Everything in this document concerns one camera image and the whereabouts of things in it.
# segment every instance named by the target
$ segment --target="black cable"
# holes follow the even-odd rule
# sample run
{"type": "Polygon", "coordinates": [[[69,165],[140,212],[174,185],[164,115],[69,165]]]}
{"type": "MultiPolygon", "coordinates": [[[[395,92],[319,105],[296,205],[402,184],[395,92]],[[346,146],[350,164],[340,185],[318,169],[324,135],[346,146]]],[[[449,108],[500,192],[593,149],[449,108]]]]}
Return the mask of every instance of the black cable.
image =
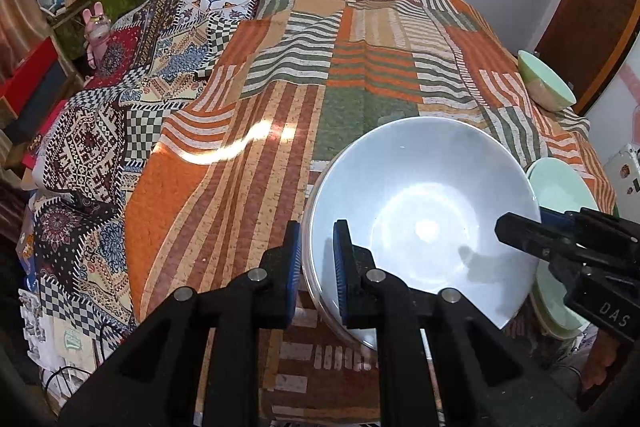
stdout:
{"type": "MultiPolygon", "coordinates": [[[[51,409],[51,412],[53,412],[53,408],[51,407],[51,403],[49,402],[49,394],[47,394],[47,391],[49,390],[49,386],[51,384],[51,381],[57,377],[57,375],[60,375],[65,369],[75,369],[76,371],[81,371],[82,373],[85,373],[87,375],[91,374],[91,371],[87,371],[85,369],[81,369],[79,367],[76,367],[75,365],[63,365],[62,367],[59,367],[57,370],[55,370],[53,373],[51,373],[51,375],[49,375],[49,378],[47,378],[47,383],[44,385],[44,399],[47,402],[47,405],[49,406],[49,409],[51,409]]],[[[69,394],[71,395],[71,388],[69,387],[68,382],[65,380],[66,386],[69,389],[69,394]]]]}
{"type": "MultiPolygon", "coordinates": [[[[69,391],[69,396],[71,396],[73,393],[71,391],[71,386],[69,385],[68,381],[66,381],[65,374],[60,373],[58,376],[59,377],[62,376],[62,380],[65,382],[65,385],[66,385],[66,390],[69,391]]],[[[58,377],[56,377],[56,381],[58,382],[58,387],[60,387],[60,380],[58,380],[58,377]]]]}

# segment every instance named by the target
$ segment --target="metal screw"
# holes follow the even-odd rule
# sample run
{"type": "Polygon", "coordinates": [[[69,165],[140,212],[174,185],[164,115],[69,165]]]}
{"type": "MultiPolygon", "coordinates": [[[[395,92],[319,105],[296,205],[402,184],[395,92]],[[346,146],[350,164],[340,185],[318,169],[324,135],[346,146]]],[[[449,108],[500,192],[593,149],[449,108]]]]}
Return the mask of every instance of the metal screw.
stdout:
{"type": "Polygon", "coordinates": [[[265,270],[264,268],[254,268],[249,270],[246,276],[249,277],[249,280],[258,282],[265,279],[265,277],[267,277],[267,270],[265,270]]]}
{"type": "Polygon", "coordinates": [[[383,282],[383,280],[385,280],[386,277],[386,273],[384,273],[382,270],[379,270],[378,268],[374,268],[373,270],[369,270],[367,272],[367,279],[369,279],[371,282],[383,282]]]}
{"type": "Polygon", "coordinates": [[[174,299],[180,302],[188,301],[193,296],[193,290],[188,286],[181,286],[174,292],[174,299]]]}
{"type": "Polygon", "coordinates": [[[444,288],[442,290],[442,298],[451,304],[455,304],[462,299],[462,294],[455,288],[444,288]]]}

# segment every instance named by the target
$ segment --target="light green bowl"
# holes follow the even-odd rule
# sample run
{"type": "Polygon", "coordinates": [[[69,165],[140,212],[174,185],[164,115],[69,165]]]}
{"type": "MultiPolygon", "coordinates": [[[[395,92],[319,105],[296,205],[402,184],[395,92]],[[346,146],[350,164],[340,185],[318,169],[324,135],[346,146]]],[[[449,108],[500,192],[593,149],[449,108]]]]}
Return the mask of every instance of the light green bowl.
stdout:
{"type": "MultiPolygon", "coordinates": [[[[582,207],[598,210],[596,200],[580,174],[572,166],[558,158],[540,158],[530,166],[527,178],[531,183],[538,204],[556,212],[580,211],[582,207]]],[[[540,261],[536,271],[538,302],[534,305],[544,308],[550,320],[540,315],[540,321],[553,336],[566,338],[577,336],[589,322],[564,305],[566,288],[549,271],[549,263],[540,261]]]]}
{"type": "Polygon", "coordinates": [[[518,52],[518,70],[531,100],[551,112],[558,112],[575,103],[575,95],[558,74],[542,60],[518,52]]]}

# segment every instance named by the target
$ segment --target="bed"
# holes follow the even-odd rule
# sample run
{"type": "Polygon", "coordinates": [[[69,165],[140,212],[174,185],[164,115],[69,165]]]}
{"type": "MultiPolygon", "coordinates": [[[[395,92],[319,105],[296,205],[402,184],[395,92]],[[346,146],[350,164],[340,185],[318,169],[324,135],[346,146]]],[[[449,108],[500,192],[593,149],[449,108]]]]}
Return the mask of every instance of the bed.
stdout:
{"type": "MultiPolygon", "coordinates": [[[[463,0],[246,0],[242,14],[216,2],[150,0],[119,21],[109,70],[40,147],[43,309],[90,338],[107,323],[114,346],[177,287],[208,291],[257,266],[331,159],[398,118],[465,121],[523,168],[560,158],[612,211],[588,121],[532,103],[463,0]]],[[[261,333],[269,418],[375,421],[377,381],[374,353],[338,340],[304,288],[292,327],[261,333]]]]}

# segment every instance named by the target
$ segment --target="red patterned cloth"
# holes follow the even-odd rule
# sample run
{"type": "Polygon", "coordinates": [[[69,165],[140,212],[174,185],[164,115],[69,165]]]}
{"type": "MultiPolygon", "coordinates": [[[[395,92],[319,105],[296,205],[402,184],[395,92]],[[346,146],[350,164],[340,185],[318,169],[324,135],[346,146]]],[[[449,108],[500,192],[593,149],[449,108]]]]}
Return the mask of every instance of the red patterned cloth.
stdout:
{"type": "Polygon", "coordinates": [[[112,33],[100,67],[86,89],[115,86],[122,81],[136,54],[139,34],[139,26],[116,30],[112,33]]]}

